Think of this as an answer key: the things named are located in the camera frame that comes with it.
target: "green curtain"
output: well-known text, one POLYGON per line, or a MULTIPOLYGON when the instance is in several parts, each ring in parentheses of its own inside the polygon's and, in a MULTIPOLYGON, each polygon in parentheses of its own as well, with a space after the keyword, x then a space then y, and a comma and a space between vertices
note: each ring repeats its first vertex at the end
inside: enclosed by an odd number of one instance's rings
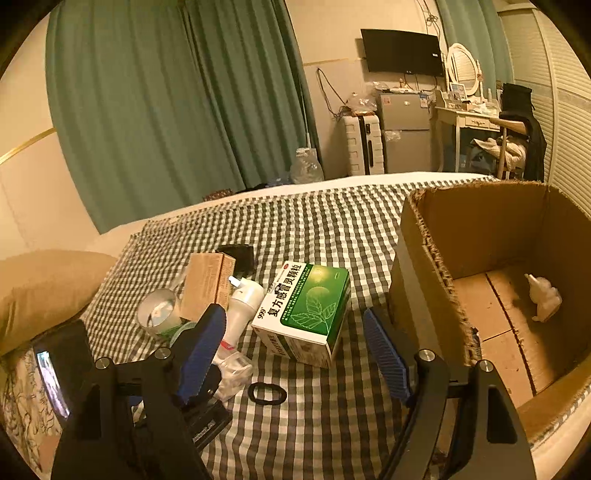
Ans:
POLYGON ((46 64, 99 232, 278 177, 313 118, 284 0, 64 0, 46 64))
POLYGON ((463 44, 480 61, 483 86, 496 96, 496 81, 513 82, 509 47, 492 0, 437 0, 447 45, 463 44))

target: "metal bolt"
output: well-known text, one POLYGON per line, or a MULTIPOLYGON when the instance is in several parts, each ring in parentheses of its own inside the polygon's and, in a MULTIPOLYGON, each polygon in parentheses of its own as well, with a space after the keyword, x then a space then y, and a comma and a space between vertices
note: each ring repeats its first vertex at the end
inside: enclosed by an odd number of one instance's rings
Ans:
POLYGON ((100 357, 96 362, 95 362, 95 367, 98 368, 99 370, 104 370, 105 368, 107 368, 109 365, 111 364, 111 360, 109 360, 107 357, 102 356, 100 357))
POLYGON ((488 360, 483 360, 479 365, 480 368, 482 368, 485 372, 492 372, 495 369, 495 366, 492 364, 492 362, 488 360))
POLYGON ((418 353, 418 356, 421 360, 425 360, 426 362, 433 362, 433 360, 435 360, 435 354, 431 350, 427 350, 426 348, 421 350, 418 353))
POLYGON ((156 350, 156 352, 154 353, 154 356, 158 359, 158 360, 164 360, 165 358, 168 358, 170 356, 170 348, 166 348, 165 346, 159 348, 158 350, 156 350))

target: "white suitcase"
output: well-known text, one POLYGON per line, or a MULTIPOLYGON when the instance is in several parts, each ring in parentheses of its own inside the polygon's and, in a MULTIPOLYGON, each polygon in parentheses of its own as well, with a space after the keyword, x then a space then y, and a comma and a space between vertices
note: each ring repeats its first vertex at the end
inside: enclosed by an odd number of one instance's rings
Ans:
POLYGON ((350 175, 384 173, 382 132, 376 115, 344 116, 350 175))

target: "brown box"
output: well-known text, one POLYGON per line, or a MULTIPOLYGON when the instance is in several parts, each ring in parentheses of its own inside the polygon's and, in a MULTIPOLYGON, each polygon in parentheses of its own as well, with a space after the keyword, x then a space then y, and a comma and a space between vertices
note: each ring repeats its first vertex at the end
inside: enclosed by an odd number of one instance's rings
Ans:
POLYGON ((181 317, 198 322, 212 303, 228 309, 230 282, 236 260, 225 254, 193 254, 187 267, 181 317))
POLYGON ((553 187, 477 182, 416 190, 404 204, 388 304, 448 363, 497 367, 530 442, 591 382, 591 219, 553 187), (563 298, 533 322, 525 273, 563 298))

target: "green and white box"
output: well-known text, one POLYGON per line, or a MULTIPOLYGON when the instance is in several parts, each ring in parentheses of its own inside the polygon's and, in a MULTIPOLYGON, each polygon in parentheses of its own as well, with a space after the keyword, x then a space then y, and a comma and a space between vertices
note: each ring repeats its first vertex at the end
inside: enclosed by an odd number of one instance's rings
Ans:
POLYGON ((328 368, 339 345, 349 297, 347 269, 286 261, 252 328, 273 353, 328 368))

